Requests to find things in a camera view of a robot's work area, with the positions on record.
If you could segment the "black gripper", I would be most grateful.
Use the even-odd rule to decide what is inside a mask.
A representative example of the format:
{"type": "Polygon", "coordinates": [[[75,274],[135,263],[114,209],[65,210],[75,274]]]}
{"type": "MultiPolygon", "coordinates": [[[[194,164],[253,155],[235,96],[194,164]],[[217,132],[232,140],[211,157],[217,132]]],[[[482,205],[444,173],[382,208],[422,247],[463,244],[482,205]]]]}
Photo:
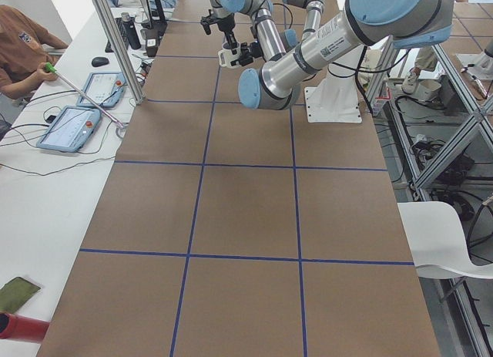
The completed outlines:
{"type": "Polygon", "coordinates": [[[263,58],[263,50],[258,41],[246,42],[240,44],[233,50],[233,66],[247,66],[251,63],[251,57],[254,59],[263,58]]]}
{"type": "Polygon", "coordinates": [[[222,18],[216,17],[215,23],[217,24],[218,29],[225,35],[225,48],[236,49],[237,40],[233,33],[233,30],[235,28],[234,14],[230,13],[229,15],[222,18]]]}

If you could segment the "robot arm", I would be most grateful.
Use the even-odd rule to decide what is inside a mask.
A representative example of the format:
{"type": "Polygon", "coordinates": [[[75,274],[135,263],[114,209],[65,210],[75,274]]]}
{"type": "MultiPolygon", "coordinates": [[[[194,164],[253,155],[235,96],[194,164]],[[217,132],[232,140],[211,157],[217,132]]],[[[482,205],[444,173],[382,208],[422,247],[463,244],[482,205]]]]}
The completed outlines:
{"type": "Polygon", "coordinates": [[[251,19],[265,59],[246,69],[238,82],[240,102],[250,109],[287,109],[300,94],[300,83],[359,45],[392,36],[394,47],[411,49],[444,42],[451,34],[454,0],[345,0],[344,8],[321,27],[314,26],[286,50],[267,0],[210,0],[212,12],[202,25],[232,18],[251,19]]]}
{"type": "MultiPolygon", "coordinates": [[[[297,34],[293,29],[278,32],[273,20],[268,0],[220,0],[223,8],[230,13],[242,13],[250,17],[251,31],[254,42],[244,42],[235,54],[232,66],[247,66],[254,59],[276,61],[287,54],[298,43],[297,34]]],[[[302,38],[315,33],[324,13],[324,0],[283,0],[285,5],[292,5],[307,12],[302,38]]]]}

